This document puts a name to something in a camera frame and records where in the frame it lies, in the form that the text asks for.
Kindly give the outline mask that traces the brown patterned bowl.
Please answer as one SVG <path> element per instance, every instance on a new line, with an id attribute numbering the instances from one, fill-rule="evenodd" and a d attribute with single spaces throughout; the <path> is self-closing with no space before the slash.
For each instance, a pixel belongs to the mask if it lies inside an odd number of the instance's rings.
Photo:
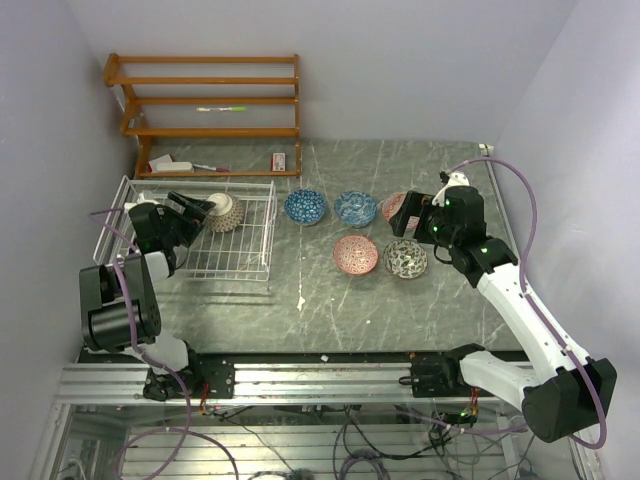
<path id="1" fill-rule="evenodd" d="M 207 200 L 214 204 L 209 210 L 205 225 L 215 233 L 226 233 L 237 228 L 244 220 L 244 204 L 227 193 L 213 193 Z"/>

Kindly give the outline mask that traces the red circle patterned bowl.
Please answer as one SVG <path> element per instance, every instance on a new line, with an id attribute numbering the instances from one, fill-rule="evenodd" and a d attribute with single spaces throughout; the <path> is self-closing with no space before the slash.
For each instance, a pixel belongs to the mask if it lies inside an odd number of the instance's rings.
<path id="1" fill-rule="evenodd" d="M 336 242 L 332 252 L 336 266 L 344 273 L 362 276 L 372 272 L 378 264 L 379 252 L 375 243 L 363 235 L 347 235 Z"/>

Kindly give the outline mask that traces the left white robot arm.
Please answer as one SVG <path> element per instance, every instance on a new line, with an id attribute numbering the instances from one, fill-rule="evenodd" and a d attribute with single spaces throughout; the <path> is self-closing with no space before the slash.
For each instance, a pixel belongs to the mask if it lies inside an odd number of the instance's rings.
<path id="1" fill-rule="evenodd" d="M 217 207 L 228 211 L 230 200 L 198 200 L 176 191 L 168 199 L 176 210 L 144 195 L 122 207 L 92 213 L 121 213 L 134 237 L 114 225 L 103 226 L 127 246 L 125 255 L 109 264 L 79 272 L 81 329 L 92 352 L 123 353 L 149 367 L 143 397 L 154 401 L 191 399 L 208 390 L 198 354 L 162 327 L 154 284 L 179 269 L 176 249 L 191 247 Z"/>

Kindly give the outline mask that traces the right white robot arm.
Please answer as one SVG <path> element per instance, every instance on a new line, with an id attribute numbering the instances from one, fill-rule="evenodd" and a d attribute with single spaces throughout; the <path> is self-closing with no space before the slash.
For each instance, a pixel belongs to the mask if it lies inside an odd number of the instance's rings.
<path id="1" fill-rule="evenodd" d="M 601 448 L 617 372 L 608 359 L 596 360 L 575 343 L 526 288 L 514 252 L 486 231 L 478 190 L 452 186 L 436 196 L 407 192 L 390 219 L 395 236 L 404 235 L 412 217 L 418 220 L 414 240 L 448 252 L 446 264 L 496 309 L 531 365 L 517 367 L 469 344 L 447 353 L 442 387 L 455 396 L 472 387 L 493 394 L 517 408 L 531 432 L 546 443 L 598 426 L 599 438 L 591 446 Z"/>

